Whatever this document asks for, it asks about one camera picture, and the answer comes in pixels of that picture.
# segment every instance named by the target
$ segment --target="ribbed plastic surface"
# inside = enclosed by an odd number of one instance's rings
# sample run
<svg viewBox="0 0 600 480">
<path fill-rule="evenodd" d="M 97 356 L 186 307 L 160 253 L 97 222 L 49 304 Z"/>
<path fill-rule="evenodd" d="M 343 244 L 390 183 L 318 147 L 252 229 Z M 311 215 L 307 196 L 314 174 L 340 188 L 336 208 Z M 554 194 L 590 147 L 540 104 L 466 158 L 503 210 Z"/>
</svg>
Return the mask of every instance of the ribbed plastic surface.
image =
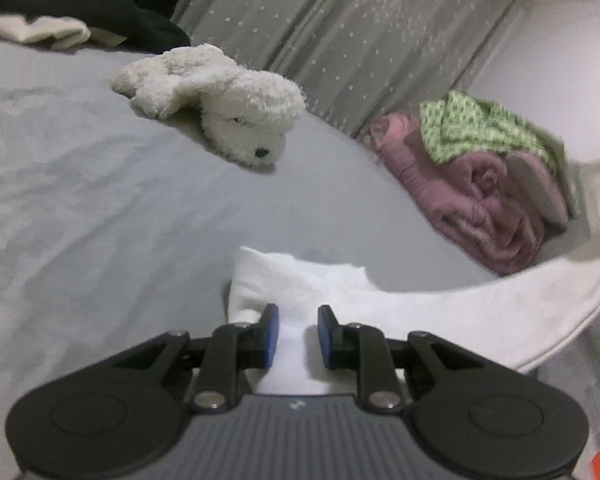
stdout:
<svg viewBox="0 0 600 480">
<path fill-rule="evenodd" d="M 27 480 L 37 477 L 27 475 Z M 178 445 L 124 480 L 458 480 L 394 416 L 352 397 L 246 396 L 193 419 Z"/>
</svg>

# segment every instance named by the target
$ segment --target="white cloth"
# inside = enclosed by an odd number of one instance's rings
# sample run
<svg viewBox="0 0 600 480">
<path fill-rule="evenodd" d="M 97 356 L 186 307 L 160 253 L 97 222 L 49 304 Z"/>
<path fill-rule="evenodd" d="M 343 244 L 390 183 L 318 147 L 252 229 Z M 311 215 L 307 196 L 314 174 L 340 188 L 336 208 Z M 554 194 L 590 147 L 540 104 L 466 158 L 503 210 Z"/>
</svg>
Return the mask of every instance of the white cloth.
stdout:
<svg viewBox="0 0 600 480">
<path fill-rule="evenodd" d="M 365 269 L 326 266 L 288 254 L 242 248 L 235 263 L 229 321 L 255 322 L 267 303 L 280 308 L 271 370 L 250 375 L 267 394 L 353 392 L 347 372 L 325 370 L 317 309 L 340 323 L 373 325 L 389 338 L 425 330 L 522 372 L 571 342 L 600 312 L 600 163 L 582 168 L 591 241 L 571 254 L 483 286 L 443 293 L 377 290 Z"/>
<path fill-rule="evenodd" d="M 99 28 L 90 29 L 76 18 L 40 16 L 29 21 L 21 14 L 0 12 L 0 40 L 20 44 L 33 44 L 52 38 L 52 50 L 65 50 L 85 43 L 89 39 L 108 47 L 118 46 L 126 40 L 123 36 Z"/>
</svg>

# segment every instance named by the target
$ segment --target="star pattern fabric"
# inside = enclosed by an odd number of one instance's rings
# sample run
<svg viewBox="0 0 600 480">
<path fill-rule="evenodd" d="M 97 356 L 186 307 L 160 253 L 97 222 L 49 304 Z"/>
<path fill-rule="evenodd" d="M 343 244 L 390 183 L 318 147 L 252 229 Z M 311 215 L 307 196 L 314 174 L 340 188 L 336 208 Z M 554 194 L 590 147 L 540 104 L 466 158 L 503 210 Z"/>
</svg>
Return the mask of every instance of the star pattern fabric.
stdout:
<svg viewBox="0 0 600 480">
<path fill-rule="evenodd" d="M 293 79 L 309 111 L 348 135 L 388 110 L 466 89 L 526 0 L 190 0 L 174 16 L 213 43 Z"/>
</svg>

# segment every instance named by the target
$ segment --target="gray bedsheet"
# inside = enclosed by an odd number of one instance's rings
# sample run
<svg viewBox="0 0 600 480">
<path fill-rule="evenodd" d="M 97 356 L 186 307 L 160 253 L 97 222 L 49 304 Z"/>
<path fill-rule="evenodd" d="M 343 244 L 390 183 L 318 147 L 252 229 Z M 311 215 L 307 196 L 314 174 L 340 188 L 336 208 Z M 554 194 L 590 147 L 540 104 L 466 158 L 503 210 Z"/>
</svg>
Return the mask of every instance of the gray bedsheet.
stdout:
<svg viewBox="0 0 600 480">
<path fill-rule="evenodd" d="M 107 81 L 139 57 L 0 43 L 0 479 L 21 394 L 165 330 L 209 334 L 241 245 L 366 266 L 385 290 L 493 279 L 309 115 L 268 173 L 206 150 L 191 115 L 136 115 Z"/>
</svg>

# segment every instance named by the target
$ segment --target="plush toy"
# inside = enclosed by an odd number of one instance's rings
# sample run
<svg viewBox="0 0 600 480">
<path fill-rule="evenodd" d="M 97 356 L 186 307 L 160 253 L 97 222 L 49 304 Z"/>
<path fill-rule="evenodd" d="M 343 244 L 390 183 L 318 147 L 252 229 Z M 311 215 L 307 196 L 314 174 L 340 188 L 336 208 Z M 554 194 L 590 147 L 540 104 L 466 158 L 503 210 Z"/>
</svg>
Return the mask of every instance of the plush toy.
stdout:
<svg viewBox="0 0 600 480">
<path fill-rule="evenodd" d="M 224 156 L 248 166 L 278 160 L 285 134 L 305 109 L 297 84 L 240 66 L 210 44 L 133 62 L 111 87 L 152 118 L 199 107 L 205 136 Z"/>
</svg>

